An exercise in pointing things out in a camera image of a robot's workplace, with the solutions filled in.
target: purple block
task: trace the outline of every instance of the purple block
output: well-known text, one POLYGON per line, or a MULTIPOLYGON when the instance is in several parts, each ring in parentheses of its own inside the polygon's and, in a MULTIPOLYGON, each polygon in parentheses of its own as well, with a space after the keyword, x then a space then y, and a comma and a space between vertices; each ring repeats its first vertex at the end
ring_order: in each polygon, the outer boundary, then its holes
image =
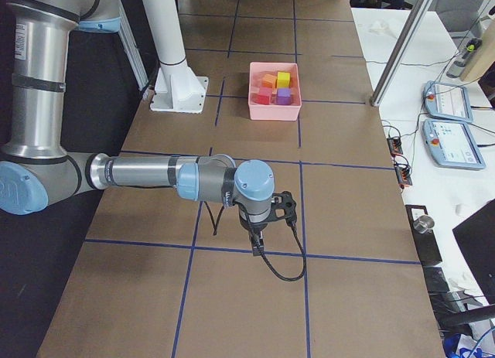
POLYGON ((291 89, 288 87, 282 87, 277 89, 277 98, 275 100, 277 105, 291 105, 292 104, 292 96, 291 89))

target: orange block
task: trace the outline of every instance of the orange block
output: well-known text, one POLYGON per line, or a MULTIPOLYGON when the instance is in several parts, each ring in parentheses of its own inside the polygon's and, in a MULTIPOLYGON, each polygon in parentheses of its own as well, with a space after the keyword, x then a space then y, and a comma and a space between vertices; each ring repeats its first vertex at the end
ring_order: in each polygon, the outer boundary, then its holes
POLYGON ((261 79, 261 85, 263 87, 270 87, 272 89, 275 89, 277 86, 277 77, 273 74, 266 73, 261 79))

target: plastic container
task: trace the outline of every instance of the plastic container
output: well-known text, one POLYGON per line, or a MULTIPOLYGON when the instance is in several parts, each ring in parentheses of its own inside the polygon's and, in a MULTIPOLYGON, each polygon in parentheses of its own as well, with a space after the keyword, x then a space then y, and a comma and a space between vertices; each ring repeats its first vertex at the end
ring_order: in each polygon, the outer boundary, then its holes
POLYGON ((296 63, 262 63, 252 62, 249 66, 249 115, 251 120, 280 120, 295 121, 301 109, 301 89, 299 88, 299 72, 296 63), (270 105, 256 103, 256 97, 261 86, 261 79, 266 73, 277 74, 278 71, 289 72, 291 74, 292 104, 277 105, 275 96, 277 89, 273 90, 272 102, 270 105))

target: label on robot arm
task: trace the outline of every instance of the label on robot arm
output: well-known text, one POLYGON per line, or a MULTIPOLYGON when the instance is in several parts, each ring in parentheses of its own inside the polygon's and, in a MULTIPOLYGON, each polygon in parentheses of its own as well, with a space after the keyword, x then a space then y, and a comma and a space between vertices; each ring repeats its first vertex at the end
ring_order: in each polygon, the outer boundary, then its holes
POLYGON ((28 26, 26 24, 15 25, 15 58, 26 60, 28 26))

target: red block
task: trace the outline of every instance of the red block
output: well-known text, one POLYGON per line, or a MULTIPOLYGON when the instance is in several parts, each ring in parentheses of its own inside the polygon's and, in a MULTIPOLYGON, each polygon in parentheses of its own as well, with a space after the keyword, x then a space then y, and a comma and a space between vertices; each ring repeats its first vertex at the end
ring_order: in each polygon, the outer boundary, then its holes
POLYGON ((260 87, 258 91, 258 95, 256 97, 256 103, 270 105, 271 100, 271 88, 269 87, 260 87))

